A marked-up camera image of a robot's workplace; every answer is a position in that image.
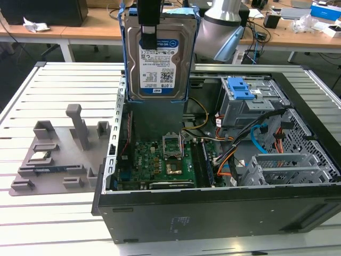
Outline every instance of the sticker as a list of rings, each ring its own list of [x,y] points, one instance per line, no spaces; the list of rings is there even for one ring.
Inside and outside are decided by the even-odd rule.
[[[156,50],[144,50],[140,41],[140,88],[174,88],[176,65],[172,58],[178,52],[178,45],[176,39],[157,39]],[[153,90],[153,93],[165,93],[165,90]]]
[[[184,230],[186,226],[190,223],[191,217],[174,217],[170,220],[170,233],[179,233]]]
[[[238,161],[238,164],[236,165],[236,167],[244,167],[244,166],[245,166],[245,161],[244,160]]]
[[[250,90],[252,94],[262,94],[259,89]]]
[[[233,177],[231,177],[230,183],[231,183],[231,185],[234,186],[234,187],[237,186],[237,181],[236,181]]]
[[[222,127],[222,120],[221,119],[216,119],[215,120],[217,127]]]

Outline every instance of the desk leg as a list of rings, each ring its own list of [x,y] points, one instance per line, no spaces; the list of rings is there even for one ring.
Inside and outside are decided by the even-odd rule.
[[[245,51],[247,50],[247,45],[238,45],[236,52],[234,53],[232,64],[240,65],[243,61]]]
[[[103,46],[103,50],[104,50],[104,57],[105,58],[109,58],[110,57],[109,46],[108,45],[104,45]]]
[[[65,62],[75,62],[75,56],[69,42],[60,43],[60,49],[62,50]]]
[[[290,53],[290,56],[289,56],[289,59],[288,59],[288,62],[289,63],[292,63],[293,62],[293,59],[294,57],[296,56],[297,52],[291,52]]]

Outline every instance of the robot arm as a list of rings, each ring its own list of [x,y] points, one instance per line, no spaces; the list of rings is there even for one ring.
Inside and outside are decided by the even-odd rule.
[[[230,59],[243,34],[240,3],[241,0],[213,0],[201,20],[195,53],[219,61]]]

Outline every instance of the motherboard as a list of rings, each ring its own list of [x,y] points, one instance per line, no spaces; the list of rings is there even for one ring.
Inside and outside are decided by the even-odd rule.
[[[206,168],[199,170],[200,163],[193,160],[193,154],[199,151],[203,155],[201,160],[209,165],[212,164],[213,157],[217,154],[215,145],[211,141],[181,141],[180,145],[177,140],[166,143],[163,141],[136,142],[134,148],[133,166],[119,169],[118,190],[166,189],[174,186],[198,187],[198,183],[201,183],[200,172],[204,172],[204,175],[208,174]],[[170,152],[181,152],[181,154],[172,156]]]

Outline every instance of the laptop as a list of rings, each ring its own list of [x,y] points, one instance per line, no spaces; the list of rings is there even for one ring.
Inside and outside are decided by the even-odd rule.
[[[293,8],[310,9],[311,2],[309,3],[309,2],[302,2],[302,1],[291,0],[291,6]]]

